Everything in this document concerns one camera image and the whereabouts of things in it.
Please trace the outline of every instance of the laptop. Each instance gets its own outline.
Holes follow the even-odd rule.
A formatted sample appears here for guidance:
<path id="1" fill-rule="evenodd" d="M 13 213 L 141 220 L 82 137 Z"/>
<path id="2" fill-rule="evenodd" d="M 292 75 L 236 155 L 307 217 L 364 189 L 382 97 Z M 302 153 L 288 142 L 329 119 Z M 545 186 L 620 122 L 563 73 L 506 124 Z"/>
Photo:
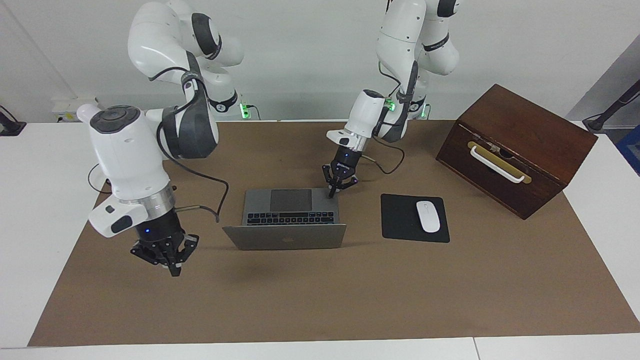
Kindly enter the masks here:
<path id="1" fill-rule="evenodd" d="M 240 250 L 334 249 L 347 225 L 329 189 L 257 189 L 244 196 L 241 226 L 222 229 Z"/>

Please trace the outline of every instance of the computer mouse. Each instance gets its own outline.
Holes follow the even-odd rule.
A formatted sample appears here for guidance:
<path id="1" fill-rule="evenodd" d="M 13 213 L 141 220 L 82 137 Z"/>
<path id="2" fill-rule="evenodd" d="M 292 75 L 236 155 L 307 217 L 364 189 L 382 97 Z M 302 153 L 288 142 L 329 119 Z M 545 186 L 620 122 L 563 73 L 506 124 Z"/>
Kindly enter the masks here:
<path id="1" fill-rule="evenodd" d="M 418 217 L 422 224 L 422 230 L 427 233 L 436 233 L 440 230 L 440 218 L 436 206 L 431 201 L 418 201 L 415 203 L 418 209 Z"/>

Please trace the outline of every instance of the mouse pad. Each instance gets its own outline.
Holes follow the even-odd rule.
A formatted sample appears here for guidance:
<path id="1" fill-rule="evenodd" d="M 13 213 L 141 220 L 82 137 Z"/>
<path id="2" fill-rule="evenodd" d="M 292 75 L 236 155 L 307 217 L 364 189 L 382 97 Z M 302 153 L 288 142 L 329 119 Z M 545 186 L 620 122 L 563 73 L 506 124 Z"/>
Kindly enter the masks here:
<path id="1" fill-rule="evenodd" d="M 440 230 L 427 233 L 422 229 L 415 204 L 418 201 L 431 201 L 436 207 L 440 219 Z M 417 197 L 406 195 L 380 195 L 382 212 L 382 236 L 387 239 L 430 241 L 448 243 L 449 227 L 444 211 L 444 201 L 440 197 Z"/>

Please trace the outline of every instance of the brown tablecloth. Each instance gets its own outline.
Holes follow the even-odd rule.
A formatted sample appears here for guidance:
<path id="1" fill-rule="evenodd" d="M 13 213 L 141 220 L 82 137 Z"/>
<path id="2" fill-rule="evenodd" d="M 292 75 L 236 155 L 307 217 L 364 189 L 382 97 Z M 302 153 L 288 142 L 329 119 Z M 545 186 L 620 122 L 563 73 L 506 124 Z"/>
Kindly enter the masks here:
<path id="1" fill-rule="evenodd" d="M 240 224 L 246 189 L 325 186 L 336 145 L 324 134 L 342 124 L 220 124 L 214 154 L 185 163 L 231 191 L 220 224 L 180 214 L 200 235 L 182 275 L 129 254 L 134 231 L 87 225 L 29 346 L 640 332 L 563 194 L 523 221 L 435 161 L 452 124 L 412 122 L 390 176 L 360 161 L 361 183 L 339 193 L 343 248 L 272 252 L 236 250 L 221 226 Z M 217 205 L 220 185 L 165 165 L 178 206 Z M 381 193 L 442 197 L 451 242 L 382 238 Z"/>

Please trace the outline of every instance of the brown wooden chest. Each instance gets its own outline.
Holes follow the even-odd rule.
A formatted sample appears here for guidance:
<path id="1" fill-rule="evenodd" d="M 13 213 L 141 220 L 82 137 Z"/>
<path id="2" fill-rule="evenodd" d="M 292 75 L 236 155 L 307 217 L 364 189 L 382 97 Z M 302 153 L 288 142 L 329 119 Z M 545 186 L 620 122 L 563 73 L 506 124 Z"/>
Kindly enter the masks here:
<path id="1" fill-rule="evenodd" d="M 437 160 L 526 219 L 569 184 L 596 139 L 493 85 L 456 121 Z"/>

